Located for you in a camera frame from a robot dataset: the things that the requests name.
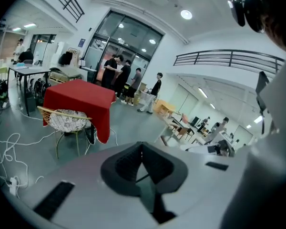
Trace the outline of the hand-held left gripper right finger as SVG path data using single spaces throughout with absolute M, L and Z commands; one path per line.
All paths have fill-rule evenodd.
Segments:
M 217 197 L 224 199 L 226 206 L 240 182 L 249 151 L 245 146 L 234 157 L 227 157 L 209 153 L 208 146 L 170 147 L 160 143 L 153 143 L 153 146 L 187 166 L 188 175 L 178 190 L 161 196 L 165 209 L 177 216 L 202 201 L 216 201 Z

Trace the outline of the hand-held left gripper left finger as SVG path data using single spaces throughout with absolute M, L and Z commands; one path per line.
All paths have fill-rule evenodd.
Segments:
M 5 192 L 9 204 L 37 229 L 155 229 L 158 223 L 139 198 L 121 196 L 101 178 L 101 165 L 110 156 L 130 147 L 114 146 L 81 156 L 46 175 L 20 199 Z M 74 188 L 51 220 L 33 208 L 61 181 Z

